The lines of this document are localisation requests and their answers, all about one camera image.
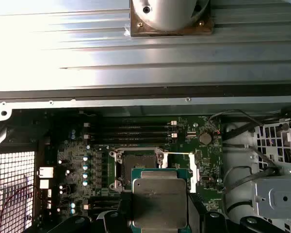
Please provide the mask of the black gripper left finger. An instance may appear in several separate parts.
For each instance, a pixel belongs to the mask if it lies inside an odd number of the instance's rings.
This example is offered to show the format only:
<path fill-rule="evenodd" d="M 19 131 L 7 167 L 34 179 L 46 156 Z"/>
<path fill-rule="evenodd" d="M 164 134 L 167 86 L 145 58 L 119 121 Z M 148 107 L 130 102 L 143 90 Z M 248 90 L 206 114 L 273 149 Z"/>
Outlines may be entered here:
<path fill-rule="evenodd" d="M 132 193 L 94 200 L 83 214 L 73 214 L 59 224 L 61 233 L 130 233 Z"/>

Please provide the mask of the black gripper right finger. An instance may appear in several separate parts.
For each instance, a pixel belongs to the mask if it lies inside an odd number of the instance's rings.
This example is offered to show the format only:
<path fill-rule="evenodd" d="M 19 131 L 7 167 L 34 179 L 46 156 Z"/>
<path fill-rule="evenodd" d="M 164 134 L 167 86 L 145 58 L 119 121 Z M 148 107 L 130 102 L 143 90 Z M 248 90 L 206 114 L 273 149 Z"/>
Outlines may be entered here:
<path fill-rule="evenodd" d="M 188 225 L 192 233 L 272 233 L 273 225 L 255 216 L 242 217 L 239 223 L 223 214 L 207 211 L 196 193 L 188 194 Z"/>

